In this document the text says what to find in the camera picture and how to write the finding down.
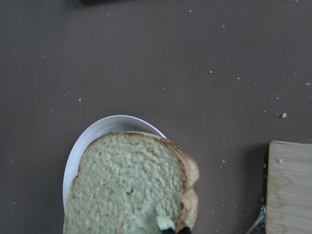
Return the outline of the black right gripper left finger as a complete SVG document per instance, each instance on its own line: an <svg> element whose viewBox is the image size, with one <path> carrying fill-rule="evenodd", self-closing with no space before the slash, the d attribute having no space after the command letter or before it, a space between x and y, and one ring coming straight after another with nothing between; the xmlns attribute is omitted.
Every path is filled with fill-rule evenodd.
<svg viewBox="0 0 312 234"><path fill-rule="evenodd" d="M161 227L159 226L161 234L175 234L175 229L172 227Z"/></svg>

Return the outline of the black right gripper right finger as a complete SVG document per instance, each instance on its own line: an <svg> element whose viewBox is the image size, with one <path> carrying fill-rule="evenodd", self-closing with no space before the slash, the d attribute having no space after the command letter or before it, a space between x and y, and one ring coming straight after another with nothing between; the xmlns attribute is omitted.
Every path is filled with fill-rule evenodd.
<svg viewBox="0 0 312 234"><path fill-rule="evenodd" d="M177 234L191 234L192 231L189 227L184 227L180 231L177 232Z"/></svg>

